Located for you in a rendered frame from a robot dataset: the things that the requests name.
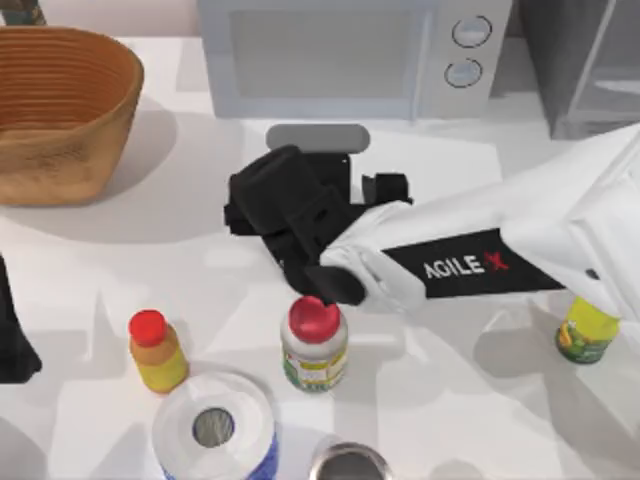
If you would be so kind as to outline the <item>pale grey rounded box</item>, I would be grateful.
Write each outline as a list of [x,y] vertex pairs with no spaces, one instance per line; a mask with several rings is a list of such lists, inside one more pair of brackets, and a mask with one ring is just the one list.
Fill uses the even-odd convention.
[[359,124],[277,124],[266,134],[266,145],[272,150],[295,145],[305,153],[357,154],[370,141],[369,131]]

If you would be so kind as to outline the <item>pale microwave oven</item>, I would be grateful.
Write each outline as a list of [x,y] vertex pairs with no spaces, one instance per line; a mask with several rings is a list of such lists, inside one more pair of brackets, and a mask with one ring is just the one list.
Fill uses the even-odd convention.
[[[414,119],[474,117],[483,111],[493,85],[513,0],[433,0],[436,12],[428,29],[429,44],[419,82],[419,110]],[[462,48],[452,39],[457,21],[481,15],[492,24],[489,39],[477,48]],[[477,60],[483,76],[475,85],[456,89],[444,79],[446,67],[466,58]]]

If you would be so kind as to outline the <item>microwave oven door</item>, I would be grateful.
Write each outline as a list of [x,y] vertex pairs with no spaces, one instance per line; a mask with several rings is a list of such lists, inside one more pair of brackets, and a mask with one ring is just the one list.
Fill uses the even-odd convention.
[[221,118],[414,119],[433,0],[197,0]]

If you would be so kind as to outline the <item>round microwave knob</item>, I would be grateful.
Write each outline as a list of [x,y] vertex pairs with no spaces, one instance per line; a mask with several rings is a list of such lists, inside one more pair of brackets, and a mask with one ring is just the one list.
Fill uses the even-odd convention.
[[486,17],[476,15],[457,21],[452,28],[452,39],[462,48],[477,48],[489,39],[492,30]]
[[483,76],[482,65],[474,59],[466,58],[450,63],[444,71],[444,79],[452,88],[469,88]]

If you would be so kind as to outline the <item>white bottle with red cap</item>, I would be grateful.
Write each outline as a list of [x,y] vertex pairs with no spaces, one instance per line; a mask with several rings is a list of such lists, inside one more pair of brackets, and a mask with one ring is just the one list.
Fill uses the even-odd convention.
[[345,372],[348,326],[336,304],[302,296],[280,326],[282,365],[287,379],[308,393],[331,390]]

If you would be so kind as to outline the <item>grey cabinet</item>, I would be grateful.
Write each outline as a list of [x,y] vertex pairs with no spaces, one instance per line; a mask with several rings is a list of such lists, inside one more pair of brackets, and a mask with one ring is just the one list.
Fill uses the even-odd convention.
[[640,0],[520,0],[550,136],[640,122]]

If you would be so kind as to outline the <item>yellow and green bottle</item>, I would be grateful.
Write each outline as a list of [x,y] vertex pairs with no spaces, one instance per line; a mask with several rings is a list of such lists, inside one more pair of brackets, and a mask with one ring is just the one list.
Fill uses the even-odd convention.
[[619,324],[618,318],[576,297],[556,331],[556,348],[573,363],[597,363],[617,336]]

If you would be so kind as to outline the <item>yellow bottle with red cap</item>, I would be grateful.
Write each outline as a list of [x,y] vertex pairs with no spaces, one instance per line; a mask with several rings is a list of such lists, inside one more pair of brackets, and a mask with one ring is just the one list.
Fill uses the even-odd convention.
[[130,354],[148,389],[167,394],[188,377],[189,363],[177,333],[161,312],[136,312],[128,332]]

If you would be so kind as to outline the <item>white paper towel roll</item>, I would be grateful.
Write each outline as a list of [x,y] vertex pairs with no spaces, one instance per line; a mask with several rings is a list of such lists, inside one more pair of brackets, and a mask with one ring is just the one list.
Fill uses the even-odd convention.
[[279,446],[264,392],[231,372],[194,376],[161,403],[152,445],[165,480],[275,480]]

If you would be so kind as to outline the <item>brown woven basket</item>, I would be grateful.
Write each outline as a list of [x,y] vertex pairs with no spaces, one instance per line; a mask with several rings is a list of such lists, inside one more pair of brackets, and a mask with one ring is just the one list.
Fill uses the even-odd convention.
[[96,198],[121,160],[143,83],[139,57],[109,36],[0,27],[0,205]]

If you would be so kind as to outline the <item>silver metal cup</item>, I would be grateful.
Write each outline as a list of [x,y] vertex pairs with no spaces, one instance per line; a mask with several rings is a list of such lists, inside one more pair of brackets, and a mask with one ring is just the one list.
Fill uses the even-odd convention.
[[321,449],[309,468],[308,480],[396,480],[382,455],[357,442],[339,442]]

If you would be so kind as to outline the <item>dark patterned object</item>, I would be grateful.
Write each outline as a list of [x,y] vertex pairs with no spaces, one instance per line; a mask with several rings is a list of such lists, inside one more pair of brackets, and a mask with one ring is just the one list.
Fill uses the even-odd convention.
[[0,0],[0,16],[7,26],[47,24],[39,0]]

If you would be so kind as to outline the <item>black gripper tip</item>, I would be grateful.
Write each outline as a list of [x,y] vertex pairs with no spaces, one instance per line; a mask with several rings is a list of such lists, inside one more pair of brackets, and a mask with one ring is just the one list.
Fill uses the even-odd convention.
[[4,257],[0,254],[0,385],[27,383],[42,362],[15,311]]

